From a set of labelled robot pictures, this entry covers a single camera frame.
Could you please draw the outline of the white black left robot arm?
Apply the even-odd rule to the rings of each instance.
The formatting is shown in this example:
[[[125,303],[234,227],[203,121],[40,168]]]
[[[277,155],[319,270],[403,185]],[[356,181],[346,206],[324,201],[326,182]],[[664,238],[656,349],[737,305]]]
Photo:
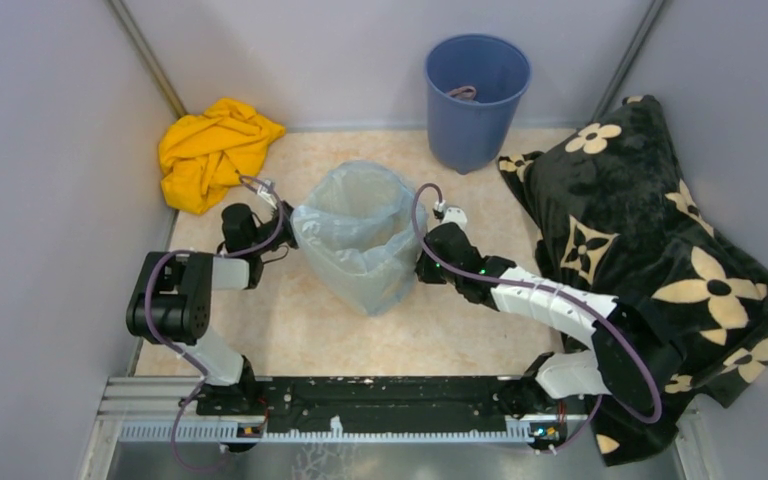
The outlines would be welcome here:
[[[271,219],[261,222],[249,205],[236,203],[222,211],[218,252],[148,253],[125,314],[132,336],[181,355],[237,414],[257,406],[260,388],[249,360],[210,326],[212,294],[256,288],[267,264],[264,254],[298,247],[292,213],[280,201]]]

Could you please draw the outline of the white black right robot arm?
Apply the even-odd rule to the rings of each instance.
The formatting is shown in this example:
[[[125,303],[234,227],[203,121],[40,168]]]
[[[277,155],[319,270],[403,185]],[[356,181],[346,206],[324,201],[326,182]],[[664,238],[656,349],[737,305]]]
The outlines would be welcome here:
[[[610,395],[643,423],[660,419],[661,392],[685,350],[649,301],[579,290],[483,256],[454,222],[413,232],[422,249],[420,282],[450,284],[472,304],[539,321],[583,345],[538,366],[523,385],[529,408],[548,412],[561,398]]]

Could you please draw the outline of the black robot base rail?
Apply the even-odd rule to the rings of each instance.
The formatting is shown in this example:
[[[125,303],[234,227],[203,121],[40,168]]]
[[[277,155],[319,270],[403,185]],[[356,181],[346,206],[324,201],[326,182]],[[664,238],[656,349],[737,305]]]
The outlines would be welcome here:
[[[517,376],[196,377],[109,379],[98,409],[130,442],[266,444],[490,443],[552,451],[587,417]]]

